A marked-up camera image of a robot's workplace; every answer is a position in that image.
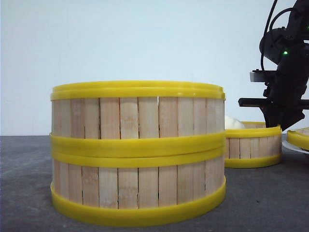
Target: yellow steamer edge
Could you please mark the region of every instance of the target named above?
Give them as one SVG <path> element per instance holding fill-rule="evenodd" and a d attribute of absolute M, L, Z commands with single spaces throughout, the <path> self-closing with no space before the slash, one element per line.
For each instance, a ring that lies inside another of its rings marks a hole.
<path fill-rule="evenodd" d="M 301 149 L 309 150 L 309 127 L 289 130 L 286 140 L 290 144 L 300 147 Z"/>

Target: stacked bamboo steamer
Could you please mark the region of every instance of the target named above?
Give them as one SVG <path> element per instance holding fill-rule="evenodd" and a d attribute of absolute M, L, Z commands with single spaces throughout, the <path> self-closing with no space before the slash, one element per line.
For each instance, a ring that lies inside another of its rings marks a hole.
<path fill-rule="evenodd" d="M 219 86 L 111 81 L 53 89 L 52 200 L 77 220 L 148 226 L 206 213 L 225 197 Z"/>
<path fill-rule="evenodd" d="M 226 130 L 226 168 L 258 168 L 281 161 L 281 128 L 243 122 L 245 129 Z"/>

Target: robotic arm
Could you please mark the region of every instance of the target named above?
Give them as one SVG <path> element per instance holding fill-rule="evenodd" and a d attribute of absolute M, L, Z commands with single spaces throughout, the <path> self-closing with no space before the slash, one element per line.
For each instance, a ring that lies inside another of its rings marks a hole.
<path fill-rule="evenodd" d="M 278 13 L 269 26 L 274 1 L 268 17 L 266 30 L 260 42 L 262 70 L 250 73 L 251 82 L 265 82 L 264 99 L 240 98 L 239 105 L 259 107 L 266 127 L 281 125 L 282 130 L 302 120 L 304 109 L 309 109 L 309 100 L 301 97 L 307 88 L 309 77 L 309 0 L 297 0 L 293 8 Z M 272 29 L 276 19 L 291 12 L 287 27 Z M 263 57 L 278 65 L 276 71 L 265 71 Z"/>

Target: yellow plastic rim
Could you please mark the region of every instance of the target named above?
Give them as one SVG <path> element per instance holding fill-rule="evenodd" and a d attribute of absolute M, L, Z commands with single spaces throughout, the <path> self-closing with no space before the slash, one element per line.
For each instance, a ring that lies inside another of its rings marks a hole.
<path fill-rule="evenodd" d="M 281 162 L 281 154 L 252 159 L 225 159 L 226 168 L 261 168 Z"/>
<path fill-rule="evenodd" d="M 264 124 L 264 122 L 243 122 L 245 124 Z M 281 134 L 281 127 L 270 128 L 252 128 L 252 129 L 228 129 L 226 130 L 227 138 L 256 138 L 268 137 Z"/>
<path fill-rule="evenodd" d="M 97 158 L 148 158 L 182 155 L 225 146 L 219 133 L 153 139 L 76 139 L 50 134 L 53 153 Z"/>
<path fill-rule="evenodd" d="M 225 99 L 223 88 L 211 84 L 181 81 L 100 81 L 56 86 L 51 100 L 157 96 Z"/>
<path fill-rule="evenodd" d="M 187 220 L 217 207 L 225 198 L 225 183 L 212 194 L 198 200 L 172 206 L 147 209 L 109 209 L 70 202 L 55 193 L 52 202 L 60 213 L 86 223 L 105 226 L 153 226 Z"/>
<path fill-rule="evenodd" d="M 63 163 L 70 163 L 81 166 L 108 168 L 141 168 L 181 165 L 186 163 L 210 160 L 212 158 L 222 155 L 224 151 L 225 148 L 220 147 L 210 151 L 149 158 L 97 158 L 75 156 L 71 155 L 70 153 L 62 154 L 52 151 L 52 157 Z"/>
<path fill-rule="evenodd" d="M 309 135 L 302 134 L 295 130 L 287 132 L 287 139 L 290 144 L 293 144 L 302 149 L 309 150 Z"/>

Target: black wire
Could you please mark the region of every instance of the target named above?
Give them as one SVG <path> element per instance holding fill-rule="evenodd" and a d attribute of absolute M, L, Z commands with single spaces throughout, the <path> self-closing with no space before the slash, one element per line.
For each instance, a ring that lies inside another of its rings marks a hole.
<path fill-rule="evenodd" d="M 262 68 L 262 71 L 264 72 L 265 75 L 266 75 L 265 69 L 264 69 L 265 36 L 266 36 L 266 33 L 267 33 L 267 29 L 268 29 L 268 26 L 269 26 L 269 22 L 270 22 L 272 13 L 274 12 L 275 6 L 276 6 L 276 4 L 277 4 L 277 1 L 278 1 L 278 0 L 274 0 L 274 2 L 272 3 L 272 7 L 271 7 L 271 9 L 270 9 L 270 12 L 269 12 L 269 15 L 268 15 L 268 19 L 267 19 L 267 22 L 266 22 L 266 25 L 265 25 L 265 30 L 264 30 L 264 35 L 263 35 L 263 41 L 262 41 L 262 48 L 261 48 L 261 68 Z"/>
<path fill-rule="evenodd" d="M 276 22 L 276 20 L 281 16 L 283 15 L 285 12 L 289 12 L 289 11 L 297 11 L 298 10 L 296 8 L 287 8 L 283 11 L 280 11 L 271 21 L 270 25 L 269 25 L 269 31 L 270 31 L 270 37 L 271 37 L 271 41 L 272 43 L 275 45 L 275 47 L 279 50 L 279 48 L 276 46 L 275 42 L 274 42 L 274 36 L 273 36 L 273 31 L 272 31 L 272 27 L 274 26 L 274 23 Z"/>

